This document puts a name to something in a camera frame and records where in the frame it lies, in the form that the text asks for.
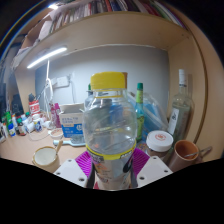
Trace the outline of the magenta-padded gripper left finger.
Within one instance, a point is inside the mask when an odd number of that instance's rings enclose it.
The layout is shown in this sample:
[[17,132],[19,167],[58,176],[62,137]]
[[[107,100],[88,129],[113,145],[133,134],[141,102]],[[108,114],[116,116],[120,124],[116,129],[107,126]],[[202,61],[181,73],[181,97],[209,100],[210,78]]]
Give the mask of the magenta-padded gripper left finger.
[[95,184],[95,173],[87,151],[76,159],[67,159],[54,174],[84,188],[93,188]]

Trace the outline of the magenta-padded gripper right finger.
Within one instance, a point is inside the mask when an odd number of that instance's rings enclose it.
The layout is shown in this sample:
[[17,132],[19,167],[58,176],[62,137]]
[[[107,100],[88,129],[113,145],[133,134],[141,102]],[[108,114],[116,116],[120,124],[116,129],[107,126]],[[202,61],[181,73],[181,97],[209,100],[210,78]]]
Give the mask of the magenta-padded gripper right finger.
[[141,188],[165,176],[172,171],[158,156],[148,156],[136,148],[133,153],[131,169],[131,187]]

